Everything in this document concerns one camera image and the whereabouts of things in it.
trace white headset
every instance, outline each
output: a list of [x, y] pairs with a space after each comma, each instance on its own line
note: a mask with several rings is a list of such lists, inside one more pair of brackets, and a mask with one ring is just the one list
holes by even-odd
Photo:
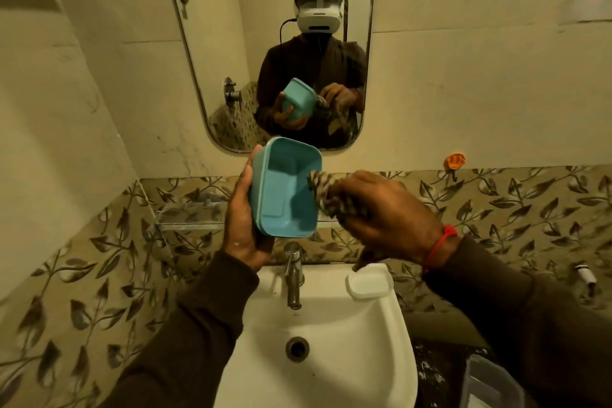
[[344, 1], [302, 2], [300, 7], [294, 3], [297, 27], [302, 33], [333, 34], [340, 29]]

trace brown sweater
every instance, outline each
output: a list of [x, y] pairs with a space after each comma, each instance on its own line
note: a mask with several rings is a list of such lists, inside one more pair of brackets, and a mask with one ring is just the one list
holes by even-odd
[[367, 58], [356, 42], [341, 42], [330, 37], [319, 45], [316, 39], [306, 41], [296, 36], [268, 50], [259, 71], [255, 119], [271, 135], [282, 135], [323, 149], [343, 147], [349, 136], [343, 129], [329, 135], [329, 122], [313, 115], [300, 131], [283, 129], [274, 123], [270, 110], [276, 97], [296, 77], [318, 94], [325, 86], [338, 83], [355, 89], [364, 97], [367, 76]]
[[[509, 269], [469, 238], [425, 281], [472, 320], [540, 406], [612, 406], [612, 323], [565, 287]], [[101, 406], [212, 407], [258, 282], [248, 266], [216, 254]]]

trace faucet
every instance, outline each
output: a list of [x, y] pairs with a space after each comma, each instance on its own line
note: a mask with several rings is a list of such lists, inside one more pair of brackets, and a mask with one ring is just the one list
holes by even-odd
[[287, 242], [285, 245], [285, 258], [287, 259], [287, 269], [285, 277], [287, 279], [287, 306], [292, 310], [302, 308], [300, 303], [300, 287], [304, 283], [302, 273], [302, 248], [297, 242]]

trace white ceramic sink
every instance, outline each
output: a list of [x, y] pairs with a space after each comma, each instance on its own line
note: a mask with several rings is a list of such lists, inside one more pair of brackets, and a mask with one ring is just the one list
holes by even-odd
[[[215, 408], [414, 407], [417, 369], [393, 290], [358, 302], [346, 291], [351, 265], [307, 265], [293, 311], [284, 269], [259, 273]], [[310, 347], [300, 363], [286, 353], [294, 337]]]

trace drain hole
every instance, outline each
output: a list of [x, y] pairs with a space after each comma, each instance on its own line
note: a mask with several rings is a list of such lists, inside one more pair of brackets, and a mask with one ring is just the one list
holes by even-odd
[[301, 363], [308, 357], [310, 346], [303, 337], [294, 337], [287, 342], [285, 353], [287, 358], [295, 363]]

